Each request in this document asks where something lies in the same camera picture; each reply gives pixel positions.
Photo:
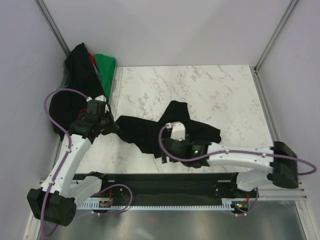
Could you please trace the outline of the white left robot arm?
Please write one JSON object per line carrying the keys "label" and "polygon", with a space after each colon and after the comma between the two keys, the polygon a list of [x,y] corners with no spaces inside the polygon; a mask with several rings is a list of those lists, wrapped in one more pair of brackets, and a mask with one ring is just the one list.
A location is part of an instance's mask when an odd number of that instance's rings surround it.
{"label": "white left robot arm", "polygon": [[90,196],[104,197],[109,193],[110,185],[99,172],[90,172],[78,186],[72,187],[71,183],[95,139],[115,133],[118,128],[103,95],[87,100],[85,113],[69,127],[68,142],[49,176],[38,189],[32,188],[27,194],[36,219],[66,227],[74,219],[77,207]]}

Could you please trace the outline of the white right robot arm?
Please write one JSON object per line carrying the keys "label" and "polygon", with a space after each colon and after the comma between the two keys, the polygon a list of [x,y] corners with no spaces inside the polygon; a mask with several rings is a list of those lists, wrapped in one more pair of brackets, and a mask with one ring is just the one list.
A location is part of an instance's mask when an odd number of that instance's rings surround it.
{"label": "white right robot arm", "polygon": [[283,142],[271,147],[243,148],[204,140],[161,140],[162,162],[181,162],[189,168],[232,166],[247,168],[232,175],[229,191],[235,197],[255,188],[273,184],[283,189],[296,189],[298,184],[297,155]]}

